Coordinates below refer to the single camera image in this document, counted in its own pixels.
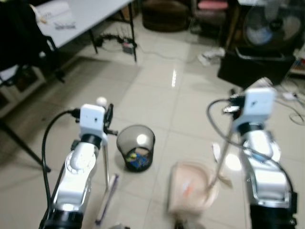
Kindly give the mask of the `purple broom with metal handle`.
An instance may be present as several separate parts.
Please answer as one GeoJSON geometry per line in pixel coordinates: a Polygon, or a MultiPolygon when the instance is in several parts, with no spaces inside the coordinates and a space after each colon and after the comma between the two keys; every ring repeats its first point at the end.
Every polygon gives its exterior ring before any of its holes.
{"type": "MultiPolygon", "coordinates": [[[[105,97],[98,97],[96,100],[96,104],[103,106],[105,108],[104,114],[104,122],[108,122],[108,100],[105,97]]],[[[95,225],[98,229],[100,229],[103,225],[103,220],[107,215],[109,208],[111,207],[112,197],[115,193],[116,187],[118,186],[118,175],[110,175],[109,171],[109,153],[108,153],[108,144],[107,146],[103,146],[101,148],[103,159],[104,159],[104,172],[105,172],[105,192],[104,197],[102,199],[101,208],[96,216],[95,225]]]]}

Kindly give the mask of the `beige long-handled dustpan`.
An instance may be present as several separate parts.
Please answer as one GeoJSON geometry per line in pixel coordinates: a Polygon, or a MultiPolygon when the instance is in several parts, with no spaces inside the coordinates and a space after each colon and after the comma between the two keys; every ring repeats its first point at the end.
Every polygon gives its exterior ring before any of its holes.
{"type": "MultiPolygon", "coordinates": [[[[231,90],[233,94],[243,94],[247,89],[273,87],[267,78],[261,78],[246,89],[231,90]]],[[[222,186],[233,188],[234,184],[226,168],[238,165],[244,171],[247,199],[256,211],[264,209],[289,209],[293,185],[284,168],[279,163],[281,150],[273,135],[263,124],[242,124],[235,128],[234,121],[240,115],[231,115],[230,124],[223,131],[212,115],[212,108],[219,102],[227,103],[227,98],[212,101],[206,108],[206,116],[211,127],[222,138],[223,144],[212,144],[215,167],[196,160],[176,162],[172,170],[168,191],[168,211],[177,216],[203,214],[218,198],[222,186]]]]}

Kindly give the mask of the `black mesh waste bin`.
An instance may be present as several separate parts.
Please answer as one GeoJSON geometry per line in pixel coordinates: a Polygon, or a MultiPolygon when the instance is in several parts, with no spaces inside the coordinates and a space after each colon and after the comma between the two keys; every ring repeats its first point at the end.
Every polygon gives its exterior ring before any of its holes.
{"type": "Polygon", "coordinates": [[[154,157],[155,134],[151,128],[148,128],[145,125],[131,125],[126,127],[116,136],[116,146],[121,153],[125,163],[125,168],[128,171],[141,173],[148,170],[148,168],[152,166],[154,157]],[[134,168],[126,161],[128,154],[135,148],[144,148],[150,152],[149,164],[140,169],[134,168]]]}

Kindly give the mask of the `black low box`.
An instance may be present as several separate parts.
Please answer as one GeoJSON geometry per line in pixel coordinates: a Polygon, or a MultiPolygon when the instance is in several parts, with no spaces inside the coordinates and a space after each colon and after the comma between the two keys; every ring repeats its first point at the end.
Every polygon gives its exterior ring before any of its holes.
{"type": "Polygon", "coordinates": [[[244,54],[244,50],[228,51],[221,60],[218,78],[246,89],[255,81],[267,78],[272,85],[280,84],[294,65],[292,54],[244,54]]]}

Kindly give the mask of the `blue rubbish packet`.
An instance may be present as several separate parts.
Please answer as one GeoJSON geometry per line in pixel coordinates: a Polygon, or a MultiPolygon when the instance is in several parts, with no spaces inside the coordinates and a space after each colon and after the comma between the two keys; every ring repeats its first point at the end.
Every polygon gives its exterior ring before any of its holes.
{"type": "Polygon", "coordinates": [[[134,168],[140,169],[148,165],[150,152],[144,148],[135,148],[126,157],[126,161],[134,168]]]}

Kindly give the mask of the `white power adapter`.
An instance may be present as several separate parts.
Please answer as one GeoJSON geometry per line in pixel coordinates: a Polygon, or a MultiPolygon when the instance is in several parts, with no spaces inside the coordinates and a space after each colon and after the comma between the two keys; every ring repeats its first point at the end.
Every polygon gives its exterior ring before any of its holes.
{"type": "Polygon", "coordinates": [[[283,92],[282,98],[286,101],[298,101],[299,100],[298,94],[294,93],[294,92],[283,92]]]}

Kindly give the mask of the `white power strip bundle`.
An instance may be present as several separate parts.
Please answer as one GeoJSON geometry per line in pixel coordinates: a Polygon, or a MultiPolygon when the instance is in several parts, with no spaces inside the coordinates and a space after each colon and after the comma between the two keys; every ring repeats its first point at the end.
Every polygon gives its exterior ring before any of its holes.
{"type": "Polygon", "coordinates": [[[197,55],[197,59],[203,66],[207,67],[213,64],[219,64],[225,54],[226,50],[224,48],[216,48],[208,50],[207,52],[202,52],[197,55]]]}

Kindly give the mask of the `dark power strip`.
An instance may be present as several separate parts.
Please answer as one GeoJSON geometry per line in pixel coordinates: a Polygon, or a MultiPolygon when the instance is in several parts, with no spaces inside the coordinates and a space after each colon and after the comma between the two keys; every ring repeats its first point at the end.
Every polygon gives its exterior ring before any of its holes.
{"type": "Polygon", "coordinates": [[[135,55],[137,44],[124,42],[121,44],[121,48],[122,48],[122,52],[124,52],[125,54],[135,55]]]}

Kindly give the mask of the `black standing fan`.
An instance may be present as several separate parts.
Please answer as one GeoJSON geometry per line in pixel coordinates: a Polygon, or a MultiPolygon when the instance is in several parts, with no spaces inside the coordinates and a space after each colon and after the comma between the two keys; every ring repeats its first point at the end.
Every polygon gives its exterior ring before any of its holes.
{"type": "Polygon", "coordinates": [[[263,50],[292,46],[301,32],[302,16],[299,0],[261,0],[246,14],[244,40],[263,50]]]}

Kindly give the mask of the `black tripod leg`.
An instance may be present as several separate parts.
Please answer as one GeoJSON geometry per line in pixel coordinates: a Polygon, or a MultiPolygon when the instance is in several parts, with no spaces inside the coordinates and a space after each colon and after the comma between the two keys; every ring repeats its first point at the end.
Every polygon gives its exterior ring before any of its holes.
{"type": "Polygon", "coordinates": [[[5,132],[18,146],[20,146],[32,159],[34,159],[43,168],[44,172],[50,172],[51,169],[48,166],[43,165],[42,159],[33,152],[32,149],[24,142],[18,135],[9,127],[4,120],[0,119],[0,131],[5,132]]]}

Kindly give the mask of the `white folding table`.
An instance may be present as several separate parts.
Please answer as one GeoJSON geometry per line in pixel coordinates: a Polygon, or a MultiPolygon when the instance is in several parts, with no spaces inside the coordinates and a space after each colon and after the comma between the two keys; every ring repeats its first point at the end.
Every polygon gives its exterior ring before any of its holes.
{"type": "Polygon", "coordinates": [[[94,26],[100,24],[112,15],[128,8],[129,26],[131,27],[132,38],[135,39],[133,23],[133,7],[139,0],[65,0],[70,4],[72,13],[76,20],[76,29],[55,30],[39,26],[41,32],[52,38],[57,48],[71,42],[83,33],[90,32],[94,26]]]}

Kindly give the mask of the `chair with pink cushion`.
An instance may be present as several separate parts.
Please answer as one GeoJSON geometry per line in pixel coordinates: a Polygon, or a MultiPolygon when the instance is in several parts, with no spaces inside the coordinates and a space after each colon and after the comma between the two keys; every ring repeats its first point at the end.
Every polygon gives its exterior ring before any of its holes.
{"type": "Polygon", "coordinates": [[[226,21],[227,0],[191,0],[191,3],[196,21],[214,26],[221,26],[226,21]]]}

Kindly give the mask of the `white printed papers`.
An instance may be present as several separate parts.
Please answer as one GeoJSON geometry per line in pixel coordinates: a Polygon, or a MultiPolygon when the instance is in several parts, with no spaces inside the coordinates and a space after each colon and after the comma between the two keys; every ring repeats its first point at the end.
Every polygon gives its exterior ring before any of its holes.
{"type": "Polygon", "coordinates": [[[52,0],[32,8],[40,26],[60,31],[77,28],[70,4],[65,0],[52,0]]]}

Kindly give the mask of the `black office chair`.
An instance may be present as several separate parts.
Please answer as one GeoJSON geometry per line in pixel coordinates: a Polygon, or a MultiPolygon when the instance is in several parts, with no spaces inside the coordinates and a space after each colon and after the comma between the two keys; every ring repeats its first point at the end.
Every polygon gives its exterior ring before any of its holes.
{"type": "Polygon", "coordinates": [[[59,48],[41,32],[35,9],[28,0],[0,0],[0,87],[13,85],[28,67],[48,68],[65,83],[59,48]]]}

